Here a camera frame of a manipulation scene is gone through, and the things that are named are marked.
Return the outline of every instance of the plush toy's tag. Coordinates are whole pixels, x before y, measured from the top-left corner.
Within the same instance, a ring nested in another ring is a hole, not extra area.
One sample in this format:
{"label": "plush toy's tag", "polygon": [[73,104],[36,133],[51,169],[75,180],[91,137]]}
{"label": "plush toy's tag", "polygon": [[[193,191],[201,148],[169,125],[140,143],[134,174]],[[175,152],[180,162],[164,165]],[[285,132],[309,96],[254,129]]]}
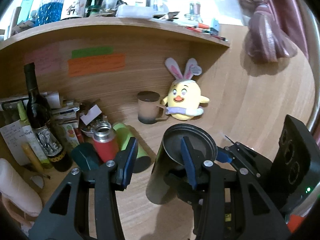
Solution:
{"label": "plush toy's tag", "polygon": [[190,71],[192,72],[193,75],[199,76],[202,73],[202,68],[197,65],[193,65],[190,67]]}

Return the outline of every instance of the pink curtain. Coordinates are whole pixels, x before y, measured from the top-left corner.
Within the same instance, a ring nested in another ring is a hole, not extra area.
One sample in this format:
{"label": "pink curtain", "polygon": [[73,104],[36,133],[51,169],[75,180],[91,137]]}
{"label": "pink curtain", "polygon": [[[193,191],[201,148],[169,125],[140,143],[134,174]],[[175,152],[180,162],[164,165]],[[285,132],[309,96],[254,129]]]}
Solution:
{"label": "pink curtain", "polygon": [[[245,50],[254,61],[258,63],[277,62],[279,58],[295,56],[297,49],[289,42],[286,32],[293,37],[293,41],[299,47],[301,46],[301,50],[307,55],[306,38],[295,0],[295,5],[284,7],[292,2],[293,0],[286,0],[286,3],[283,0],[239,0],[242,8],[252,15],[245,40]],[[283,14],[281,10],[286,9],[290,12]]]}

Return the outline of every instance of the green cylinder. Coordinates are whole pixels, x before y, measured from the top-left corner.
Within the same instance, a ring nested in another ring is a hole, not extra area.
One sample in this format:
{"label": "green cylinder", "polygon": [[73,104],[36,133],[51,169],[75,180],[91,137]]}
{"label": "green cylinder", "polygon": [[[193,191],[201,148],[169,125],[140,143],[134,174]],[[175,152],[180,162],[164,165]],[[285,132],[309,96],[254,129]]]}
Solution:
{"label": "green cylinder", "polygon": [[[124,123],[116,123],[113,126],[113,129],[117,134],[117,141],[120,150],[124,150],[129,142],[130,137],[134,137],[130,132],[129,128]],[[145,171],[151,165],[151,158],[146,153],[146,151],[142,148],[140,144],[138,144],[138,155],[136,159],[136,163],[134,164],[133,173],[139,173]]]}

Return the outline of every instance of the screw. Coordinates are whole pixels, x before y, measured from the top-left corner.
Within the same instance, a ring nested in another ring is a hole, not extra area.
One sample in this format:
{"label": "screw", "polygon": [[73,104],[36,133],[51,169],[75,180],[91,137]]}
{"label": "screw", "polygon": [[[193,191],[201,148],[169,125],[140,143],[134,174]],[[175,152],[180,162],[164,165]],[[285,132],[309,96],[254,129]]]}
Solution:
{"label": "screw", "polygon": [[246,168],[241,168],[241,169],[240,169],[240,173],[241,173],[242,175],[247,175],[247,174],[249,173],[249,171],[248,171]]}
{"label": "screw", "polygon": [[79,173],[79,168],[73,168],[72,170],[71,170],[71,174],[72,175],[76,175],[76,174],[78,174]]}
{"label": "screw", "polygon": [[211,167],[213,165],[213,162],[212,161],[209,161],[209,160],[206,160],[203,162],[204,166],[206,167]]}
{"label": "screw", "polygon": [[115,163],[113,160],[106,162],[106,165],[107,165],[108,167],[112,167],[112,166],[114,166],[115,164],[116,164],[116,163]]}

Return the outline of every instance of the yellow chick plush toy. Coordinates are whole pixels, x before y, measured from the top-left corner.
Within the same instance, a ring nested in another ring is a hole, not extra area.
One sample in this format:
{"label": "yellow chick plush toy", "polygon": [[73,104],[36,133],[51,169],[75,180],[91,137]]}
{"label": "yellow chick plush toy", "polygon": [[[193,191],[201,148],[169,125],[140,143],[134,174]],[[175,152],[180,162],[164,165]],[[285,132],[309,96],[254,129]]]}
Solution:
{"label": "yellow chick plush toy", "polygon": [[190,120],[194,116],[203,114],[203,109],[199,107],[200,103],[208,103],[210,100],[201,96],[201,90],[198,84],[191,80],[193,75],[202,73],[194,58],[188,60],[184,75],[181,74],[177,62],[173,58],[165,61],[165,66],[176,78],[172,83],[169,94],[162,100],[165,106],[168,104],[166,114],[171,114],[178,120]]}

